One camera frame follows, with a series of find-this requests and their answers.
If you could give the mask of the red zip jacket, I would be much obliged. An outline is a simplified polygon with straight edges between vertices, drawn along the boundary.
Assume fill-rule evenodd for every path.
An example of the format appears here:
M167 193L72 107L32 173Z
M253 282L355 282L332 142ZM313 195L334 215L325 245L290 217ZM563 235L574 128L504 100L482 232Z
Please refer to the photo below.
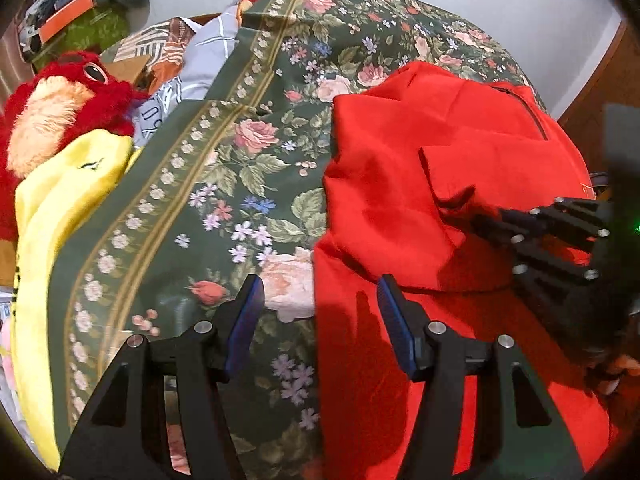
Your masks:
M612 441L608 411L512 292L509 254L468 230L476 212L592 196L582 156L533 90L412 62L335 98L332 127L328 228L312 256L326 478L394 478L416 419L421 388L375 301L387 273L459 334L512 336L593 467Z

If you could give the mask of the brown wooden door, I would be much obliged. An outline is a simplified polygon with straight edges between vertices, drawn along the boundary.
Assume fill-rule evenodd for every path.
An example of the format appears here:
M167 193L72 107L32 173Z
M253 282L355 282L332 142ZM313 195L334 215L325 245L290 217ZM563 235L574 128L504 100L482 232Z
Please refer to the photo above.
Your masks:
M639 106L639 36L625 21L585 87L559 119L590 172L606 170L603 136L608 103Z

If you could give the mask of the yellow garment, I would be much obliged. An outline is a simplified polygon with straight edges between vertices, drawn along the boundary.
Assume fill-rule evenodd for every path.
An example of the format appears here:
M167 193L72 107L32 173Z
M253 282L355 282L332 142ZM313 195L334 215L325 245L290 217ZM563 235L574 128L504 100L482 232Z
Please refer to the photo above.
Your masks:
M43 162L16 190L11 359L22 414L40 460L50 469L60 463L48 336L51 273L66 240L117 185L133 152L129 136L93 130Z

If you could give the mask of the green floral bedspread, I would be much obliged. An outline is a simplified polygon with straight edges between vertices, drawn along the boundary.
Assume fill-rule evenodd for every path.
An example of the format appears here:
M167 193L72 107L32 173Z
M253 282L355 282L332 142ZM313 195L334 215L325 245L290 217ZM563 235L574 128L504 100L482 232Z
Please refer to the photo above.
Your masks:
M248 361L221 390L224 414L250 478L314 473L311 256L326 229L332 103L414 60L528 84L495 39L419 0L256 2L206 95L168 115L58 254L48 305L56 448L129 336L178 336L257 274L266 306Z

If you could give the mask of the red plush toy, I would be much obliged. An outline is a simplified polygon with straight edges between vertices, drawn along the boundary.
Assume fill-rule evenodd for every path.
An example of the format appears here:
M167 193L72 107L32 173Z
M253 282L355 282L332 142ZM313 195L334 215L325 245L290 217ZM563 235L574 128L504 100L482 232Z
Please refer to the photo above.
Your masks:
M132 136L130 112L147 98L86 51L60 55L21 84L1 112L1 237L17 240L17 185L92 130Z

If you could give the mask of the patterned light blue cloth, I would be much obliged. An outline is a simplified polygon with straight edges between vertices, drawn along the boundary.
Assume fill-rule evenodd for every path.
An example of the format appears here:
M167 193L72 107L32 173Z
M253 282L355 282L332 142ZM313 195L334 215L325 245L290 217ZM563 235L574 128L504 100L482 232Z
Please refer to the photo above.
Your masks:
M178 16L135 32L101 54L104 64L149 58L142 80L150 97L129 112L137 148L148 144L181 102L205 98L232 55L238 31L238 6L233 3L203 25Z

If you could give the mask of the green fabric storage box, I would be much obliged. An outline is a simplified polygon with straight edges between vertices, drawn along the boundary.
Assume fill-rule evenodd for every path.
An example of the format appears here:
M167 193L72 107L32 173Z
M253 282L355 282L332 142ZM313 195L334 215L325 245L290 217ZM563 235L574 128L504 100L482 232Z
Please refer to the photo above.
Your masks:
M100 54L128 34L129 23L123 6L118 3L96 6L43 44L30 64L35 72L40 72L66 52L89 51Z

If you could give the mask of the orange box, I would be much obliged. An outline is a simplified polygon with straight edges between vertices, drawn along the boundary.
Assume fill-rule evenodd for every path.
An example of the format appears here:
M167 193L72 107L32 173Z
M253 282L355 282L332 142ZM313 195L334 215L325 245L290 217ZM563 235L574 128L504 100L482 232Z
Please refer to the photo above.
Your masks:
M94 7L93 0L72 0L60 10L52 14L38 30L38 36L43 44L63 30L76 18L90 11Z

